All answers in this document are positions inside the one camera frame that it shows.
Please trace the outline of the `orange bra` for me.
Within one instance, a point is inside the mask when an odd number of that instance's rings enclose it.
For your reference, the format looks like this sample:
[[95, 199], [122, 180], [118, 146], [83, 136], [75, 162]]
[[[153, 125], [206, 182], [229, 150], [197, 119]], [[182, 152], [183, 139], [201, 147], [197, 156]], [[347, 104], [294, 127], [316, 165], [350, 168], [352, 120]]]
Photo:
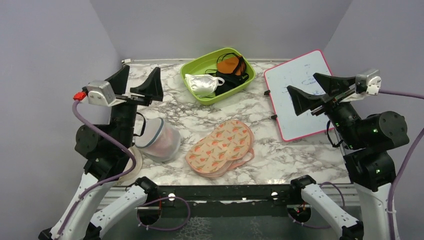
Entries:
[[216, 63], [217, 71], [222, 74], [242, 76], [246, 73], [246, 68], [244, 57], [234, 52], [219, 56]]

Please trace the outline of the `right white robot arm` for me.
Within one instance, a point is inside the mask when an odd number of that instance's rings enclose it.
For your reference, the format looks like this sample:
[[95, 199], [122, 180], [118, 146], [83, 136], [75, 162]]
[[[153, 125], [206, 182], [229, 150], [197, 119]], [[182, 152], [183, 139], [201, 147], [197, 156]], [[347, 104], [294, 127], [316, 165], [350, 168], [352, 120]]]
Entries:
[[326, 115], [341, 143], [350, 150], [343, 159], [357, 191], [362, 218], [349, 215], [309, 175], [291, 181], [289, 199], [296, 204], [305, 201], [315, 208], [340, 240], [399, 239], [393, 191], [397, 175], [388, 152], [409, 143], [405, 118], [394, 111], [361, 118], [352, 106], [353, 101], [379, 93], [382, 79], [377, 69], [354, 77], [322, 73], [313, 77], [324, 94], [287, 87], [295, 114], [310, 111], [314, 116]]

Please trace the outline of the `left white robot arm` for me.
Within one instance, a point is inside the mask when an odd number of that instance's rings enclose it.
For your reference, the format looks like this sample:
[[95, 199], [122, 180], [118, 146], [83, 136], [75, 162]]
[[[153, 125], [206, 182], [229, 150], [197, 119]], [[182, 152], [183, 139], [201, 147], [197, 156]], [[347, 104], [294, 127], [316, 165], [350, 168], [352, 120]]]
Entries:
[[[86, 159], [79, 186], [55, 226], [42, 230], [40, 240], [100, 240], [124, 216], [157, 200], [158, 186], [138, 178], [121, 197], [104, 208], [100, 204], [118, 180], [135, 169], [130, 150], [138, 106], [163, 100], [161, 69], [155, 67], [139, 86], [127, 88], [130, 67], [105, 80], [88, 83], [73, 97], [72, 112], [82, 125], [75, 135], [75, 151]], [[110, 107], [108, 124], [93, 124], [78, 112], [80, 103]]]

